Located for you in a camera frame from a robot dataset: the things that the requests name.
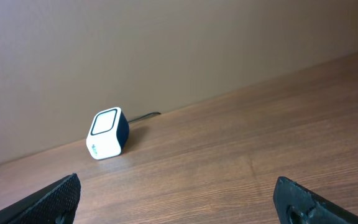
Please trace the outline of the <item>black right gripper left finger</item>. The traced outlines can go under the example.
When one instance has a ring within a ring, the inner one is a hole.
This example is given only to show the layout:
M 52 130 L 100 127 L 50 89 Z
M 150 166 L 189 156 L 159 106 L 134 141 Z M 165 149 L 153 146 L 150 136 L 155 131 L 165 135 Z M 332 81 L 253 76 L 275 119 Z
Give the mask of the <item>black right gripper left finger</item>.
M 73 173 L 0 210 L 0 224 L 72 224 L 80 195 Z

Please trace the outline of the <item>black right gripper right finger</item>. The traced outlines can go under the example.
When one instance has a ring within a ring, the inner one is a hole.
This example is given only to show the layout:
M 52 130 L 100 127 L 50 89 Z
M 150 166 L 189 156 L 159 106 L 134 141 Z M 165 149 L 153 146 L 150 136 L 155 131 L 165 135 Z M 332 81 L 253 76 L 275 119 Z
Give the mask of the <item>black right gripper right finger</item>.
M 358 216 L 291 179 L 277 179 L 273 202 L 281 224 L 358 224 Z

